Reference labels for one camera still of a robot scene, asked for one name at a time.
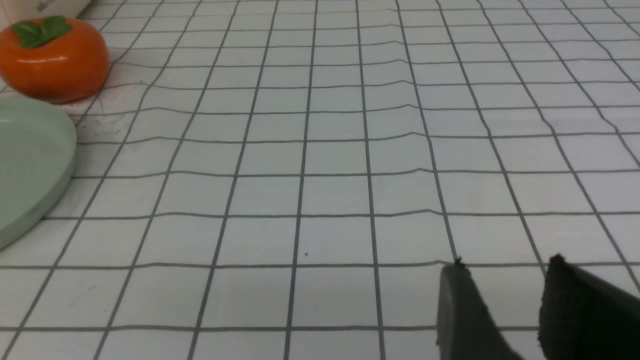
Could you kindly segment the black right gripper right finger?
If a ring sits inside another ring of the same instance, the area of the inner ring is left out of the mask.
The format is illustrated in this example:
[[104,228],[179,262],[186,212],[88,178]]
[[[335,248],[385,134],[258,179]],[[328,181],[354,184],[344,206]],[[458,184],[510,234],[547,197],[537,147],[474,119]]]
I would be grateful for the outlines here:
[[538,342],[547,360],[637,360],[639,298],[554,255],[542,291]]

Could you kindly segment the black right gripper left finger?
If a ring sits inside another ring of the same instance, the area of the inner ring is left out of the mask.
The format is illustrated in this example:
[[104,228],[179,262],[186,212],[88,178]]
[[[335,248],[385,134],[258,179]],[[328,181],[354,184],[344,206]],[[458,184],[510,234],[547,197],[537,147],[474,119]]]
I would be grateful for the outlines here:
[[439,273],[436,345],[441,360],[521,360],[509,346],[467,265],[457,258]]

